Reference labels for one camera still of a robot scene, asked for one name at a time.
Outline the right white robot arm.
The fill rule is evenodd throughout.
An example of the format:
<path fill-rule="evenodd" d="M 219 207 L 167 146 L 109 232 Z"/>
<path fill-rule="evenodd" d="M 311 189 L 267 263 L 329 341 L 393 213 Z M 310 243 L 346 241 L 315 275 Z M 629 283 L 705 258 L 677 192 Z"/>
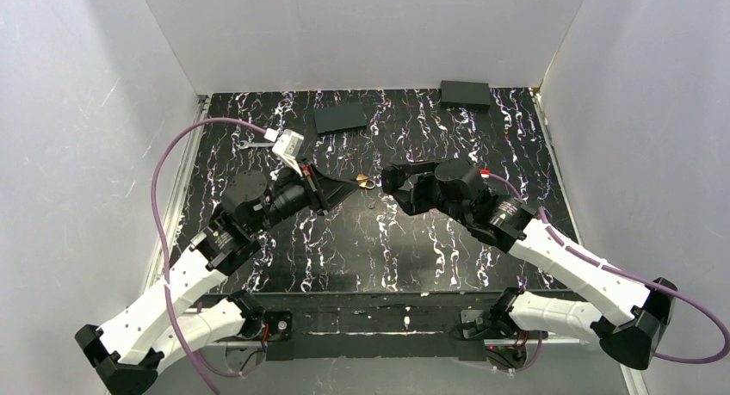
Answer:
<path fill-rule="evenodd" d="M 404 213 L 444 213 L 481 243 L 537 267 L 580 297 L 546 298 L 508 287 L 493 306 L 462 326 L 466 339 L 551 332 L 597 343 L 614 361 L 648 369 L 673 312 L 669 281 L 659 278 L 656 287 L 649 287 L 621 277 L 615 267 L 559 234 L 536 208 L 495 193 L 466 159 L 387 164 L 380 181 Z"/>

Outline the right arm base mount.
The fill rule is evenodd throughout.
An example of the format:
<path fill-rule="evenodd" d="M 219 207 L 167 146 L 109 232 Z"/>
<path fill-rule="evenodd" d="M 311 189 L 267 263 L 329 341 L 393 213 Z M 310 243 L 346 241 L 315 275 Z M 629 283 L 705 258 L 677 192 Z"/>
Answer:
<path fill-rule="evenodd" d="M 452 334 L 461 342 L 479 343 L 484 347 L 486 360 L 483 363 L 464 361 L 464 364 L 490 373 L 503 373 L 510 378 L 535 363 L 548 339 L 546 331 L 519 330 L 502 320 L 490 319 L 489 311 L 471 307 L 459 312 Z"/>

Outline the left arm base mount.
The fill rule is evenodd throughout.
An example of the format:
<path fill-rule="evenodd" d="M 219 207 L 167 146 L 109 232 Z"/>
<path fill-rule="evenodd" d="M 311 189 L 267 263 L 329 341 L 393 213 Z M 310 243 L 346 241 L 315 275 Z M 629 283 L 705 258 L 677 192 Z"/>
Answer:
<path fill-rule="evenodd" d="M 242 376 L 254 372 L 266 361 L 273 343 L 291 339 L 293 323 L 290 311 L 265 312 L 247 321 L 243 332 L 226 342 L 225 359 L 229 371 Z"/>

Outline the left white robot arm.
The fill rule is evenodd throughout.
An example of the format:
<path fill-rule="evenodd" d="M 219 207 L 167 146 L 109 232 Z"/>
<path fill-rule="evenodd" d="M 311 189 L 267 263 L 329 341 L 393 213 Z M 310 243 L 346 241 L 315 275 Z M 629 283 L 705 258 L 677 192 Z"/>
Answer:
<path fill-rule="evenodd" d="M 305 208 L 324 215 L 358 189 L 356 181 L 327 176 L 312 164 L 285 168 L 274 182 L 257 170 L 233 177 L 207 225 L 168 274 L 114 318 L 76 333 L 108 392 L 143 394 L 167 367 L 222 338 L 265 341 L 273 326 L 246 292 L 200 312 L 192 309 L 262 248 L 262 233 Z"/>

